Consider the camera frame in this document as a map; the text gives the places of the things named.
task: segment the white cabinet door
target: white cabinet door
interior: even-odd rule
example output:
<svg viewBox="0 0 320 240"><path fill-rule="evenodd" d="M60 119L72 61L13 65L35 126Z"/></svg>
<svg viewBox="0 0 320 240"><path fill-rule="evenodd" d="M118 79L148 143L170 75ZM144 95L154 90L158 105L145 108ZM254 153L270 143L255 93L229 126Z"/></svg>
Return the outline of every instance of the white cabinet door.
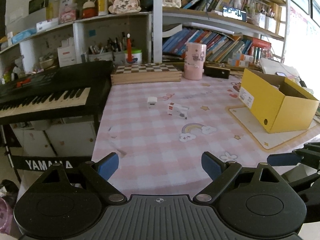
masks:
<svg viewBox="0 0 320 240"><path fill-rule="evenodd" d="M58 156L92 155L96 136L92 122L52 125L46 130Z"/></svg>
<svg viewBox="0 0 320 240"><path fill-rule="evenodd" d="M55 157L42 131L12 129L27 156Z"/></svg>

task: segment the small white cube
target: small white cube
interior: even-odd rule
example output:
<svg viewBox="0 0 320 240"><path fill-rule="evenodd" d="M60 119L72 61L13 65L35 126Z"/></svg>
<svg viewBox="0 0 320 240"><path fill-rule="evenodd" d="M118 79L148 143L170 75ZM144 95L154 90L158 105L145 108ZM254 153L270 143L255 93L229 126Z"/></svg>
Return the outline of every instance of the small white cube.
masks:
<svg viewBox="0 0 320 240"><path fill-rule="evenodd" d="M156 107L156 103L158 102L158 98L156 97L148 97L148 108Z"/></svg>

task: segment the open box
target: open box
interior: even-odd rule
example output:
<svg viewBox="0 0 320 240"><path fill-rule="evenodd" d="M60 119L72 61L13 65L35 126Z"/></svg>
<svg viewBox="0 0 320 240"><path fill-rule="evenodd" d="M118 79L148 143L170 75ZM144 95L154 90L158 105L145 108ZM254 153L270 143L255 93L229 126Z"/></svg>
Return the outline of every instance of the open box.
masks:
<svg viewBox="0 0 320 240"><path fill-rule="evenodd" d="M319 101L287 77L244 70L240 100L268 133L306 130Z"/></svg>

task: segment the bottle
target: bottle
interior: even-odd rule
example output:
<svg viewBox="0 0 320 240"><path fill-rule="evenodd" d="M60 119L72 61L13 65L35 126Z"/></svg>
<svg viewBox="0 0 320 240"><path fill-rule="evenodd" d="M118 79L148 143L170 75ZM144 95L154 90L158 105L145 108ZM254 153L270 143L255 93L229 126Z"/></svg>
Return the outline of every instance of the bottle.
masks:
<svg viewBox="0 0 320 240"><path fill-rule="evenodd" d="M108 0L98 0L98 15L108 14Z"/></svg>

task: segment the table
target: table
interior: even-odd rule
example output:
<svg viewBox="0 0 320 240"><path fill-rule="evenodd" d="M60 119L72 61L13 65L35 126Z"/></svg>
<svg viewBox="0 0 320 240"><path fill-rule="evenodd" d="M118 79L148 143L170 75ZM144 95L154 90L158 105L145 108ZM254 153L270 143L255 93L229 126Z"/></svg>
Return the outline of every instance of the table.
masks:
<svg viewBox="0 0 320 240"><path fill-rule="evenodd" d="M240 79L204 76L200 81L113 86L103 111L92 160L118 153L119 169L109 182L131 194L189 194L191 198L212 180L201 167L209 151L223 161L256 167L270 154L291 152L307 141L320 141L320 126L282 144L263 150L226 109L241 105ZM158 98L155 109L147 98ZM169 103L190 107L188 119L167 114ZM292 167L277 167L284 173Z"/></svg>

